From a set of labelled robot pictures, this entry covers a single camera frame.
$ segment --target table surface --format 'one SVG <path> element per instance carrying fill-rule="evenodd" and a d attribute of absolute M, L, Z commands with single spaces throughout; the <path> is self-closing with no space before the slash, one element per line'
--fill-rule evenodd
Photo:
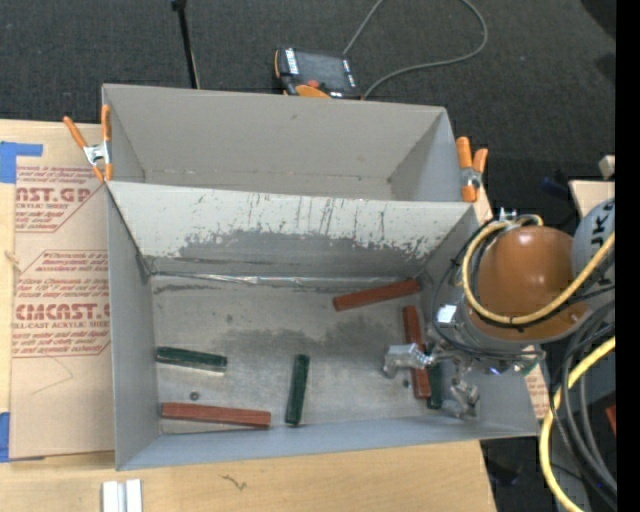
<path fill-rule="evenodd" d="M 24 134 L 33 127 L 40 141 L 39 126 L 36 121 L 0 121 L 0 132 L 7 135 L 18 130 Z M 85 129 L 94 140 L 99 127 Z M 0 245 L 8 254 L 12 251 L 14 200 L 15 187 L 0 184 Z M 483 200 L 476 205 L 479 217 L 490 213 L 486 197 Z M 14 268 L 6 257 L 0 261 L 0 293 L 11 299 Z M 3 412 L 9 409 L 11 309 L 0 310 Z M 103 482 L 133 478 L 142 479 L 147 512 L 496 510 L 478 441 L 125 472 L 114 470 L 113 452 L 13 461 L 0 464 L 0 508 L 3 512 L 100 510 Z"/>

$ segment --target white box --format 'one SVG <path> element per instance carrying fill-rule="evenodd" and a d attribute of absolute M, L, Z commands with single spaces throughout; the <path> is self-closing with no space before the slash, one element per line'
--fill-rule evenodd
<path fill-rule="evenodd" d="M 104 86 L 111 106 L 109 279 L 120 469 L 535 434 L 521 378 L 472 375 L 455 419 L 382 373 L 426 322 L 437 279 L 477 227 L 445 109 Z M 416 278 L 414 296 L 336 312 L 346 292 Z M 228 357 L 223 376 L 154 362 L 157 346 Z M 311 357 L 303 424 L 284 422 Z M 161 402 L 271 412 L 266 430 L 192 426 Z"/>

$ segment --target cable bundle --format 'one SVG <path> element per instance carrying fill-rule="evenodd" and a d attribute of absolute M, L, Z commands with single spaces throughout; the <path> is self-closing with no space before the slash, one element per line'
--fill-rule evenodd
<path fill-rule="evenodd" d="M 615 349 L 615 322 L 607 317 L 615 311 L 615 301 L 602 306 L 569 340 L 566 355 L 553 379 L 558 381 L 551 408 L 544 418 L 540 434 L 540 464 L 545 480 L 560 503 L 570 512 L 580 511 L 567 495 L 551 470 L 549 440 L 555 424 L 569 454 L 588 484 L 603 501 L 617 510 L 618 485 L 604 462 L 591 428 L 586 399 L 586 372 Z M 570 389 L 578 385 L 580 423 L 574 418 Z"/>

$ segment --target black device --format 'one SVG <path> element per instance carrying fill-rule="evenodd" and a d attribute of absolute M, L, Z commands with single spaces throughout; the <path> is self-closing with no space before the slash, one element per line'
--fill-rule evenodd
<path fill-rule="evenodd" d="M 362 99 L 351 63 L 341 54 L 281 46 L 275 53 L 275 75 L 290 96 Z"/>

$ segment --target red stick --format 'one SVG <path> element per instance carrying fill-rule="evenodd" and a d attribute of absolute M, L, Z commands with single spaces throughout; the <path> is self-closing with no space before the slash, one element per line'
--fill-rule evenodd
<path fill-rule="evenodd" d="M 404 322 L 404 337 L 407 343 L 415 343 L 421 350 L 425 349 L 422 341 L 422 331 L 420 330 L 420 319 L 415 306 L 405 306 L 402 308 L 402 320 Z M 419 370 L 411 368 L 411 383 L 413 396 L 416 398 L 429 398 L 431 396 L 431 384 L 429 384 L 429 374 L 426 368 Z"/>
<path fill-rule="evenodd" d="M 376 302 L 384 300 L 397 299 L 405 297 L 420 291 L 420 285 L 415 279 L 392 283 L 387 286 L 371 288 L 361 292 L 348 293 L 334 297 L 333 307 L 336 311 L 344 311 L 346 309 L 359 308 L 360 306 L 368 306 Z"/>

